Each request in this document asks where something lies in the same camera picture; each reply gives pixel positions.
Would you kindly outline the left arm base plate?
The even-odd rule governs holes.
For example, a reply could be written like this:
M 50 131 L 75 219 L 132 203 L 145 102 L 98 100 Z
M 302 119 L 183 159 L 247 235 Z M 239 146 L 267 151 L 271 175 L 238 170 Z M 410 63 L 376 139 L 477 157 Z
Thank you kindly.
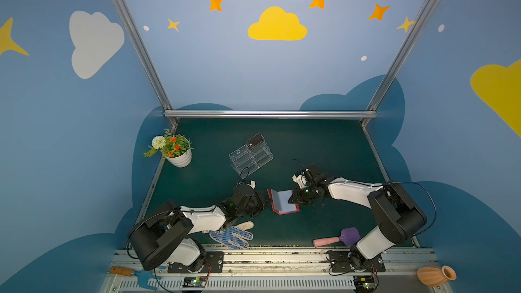
M 168 273 L 221 273 L 223 271 L 223 252 L 205 252 L 193 263 L 185 266 L 182 263 L 168 263 Z

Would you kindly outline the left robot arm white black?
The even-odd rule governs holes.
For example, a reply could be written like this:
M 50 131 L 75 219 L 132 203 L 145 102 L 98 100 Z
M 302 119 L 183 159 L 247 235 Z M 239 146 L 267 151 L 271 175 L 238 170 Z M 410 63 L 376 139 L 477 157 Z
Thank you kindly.
M 145 218 L 128 234 L 127 254 L 138 259 L 145 271 L 170 261 L 190 271 L 203 267 L 206 251 L 190 238 L 207 233 L 217 243 L 234 250 L 249 247 L 253 234 L 236 226 L 239 218 L 254 218 L 270 207 L 272 199 L 255 189 L 255 183 L 240 183 L 232 195 L 208 208 L 189 208 L 170 200 Z

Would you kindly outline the red card holder wallet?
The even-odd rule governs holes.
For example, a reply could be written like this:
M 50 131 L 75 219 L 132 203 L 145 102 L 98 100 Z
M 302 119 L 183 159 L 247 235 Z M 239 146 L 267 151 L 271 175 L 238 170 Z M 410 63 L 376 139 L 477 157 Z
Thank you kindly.
M 293 191 L 275 191 L 268 189 L 268 196 L 271 198 L 272 210 L 278 215 L 293 214 L 300 211 L 299 206 L 294 203 L 289 203 Z

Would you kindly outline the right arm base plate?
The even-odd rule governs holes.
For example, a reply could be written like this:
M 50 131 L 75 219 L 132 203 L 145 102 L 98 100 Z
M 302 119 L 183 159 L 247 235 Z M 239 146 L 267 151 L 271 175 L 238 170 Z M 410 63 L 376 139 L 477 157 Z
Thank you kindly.
M 329 250 L 326 252 L 326 260 L 330 263 L 329 272 L 334 274 L 385 272 L 381 255 L 377 255 L 373 259 L 366 259 L 358 252 Z

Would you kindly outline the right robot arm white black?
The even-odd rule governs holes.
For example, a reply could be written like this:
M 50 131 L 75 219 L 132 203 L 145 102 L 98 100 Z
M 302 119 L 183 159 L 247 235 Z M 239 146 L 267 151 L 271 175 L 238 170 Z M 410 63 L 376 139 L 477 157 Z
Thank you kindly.
M 363 183 L 345 178 L 326 177 L 316 165 L 292 177 L 296 187 L 288 200 L 308 205 L 318 198 L 331 198 L 355 203 L 373 212 L 376 227 L 356 244 L 350 246 L 348 261 L 354 269 L 403 244 L 427 225 L 427 216 L 401 183 Z

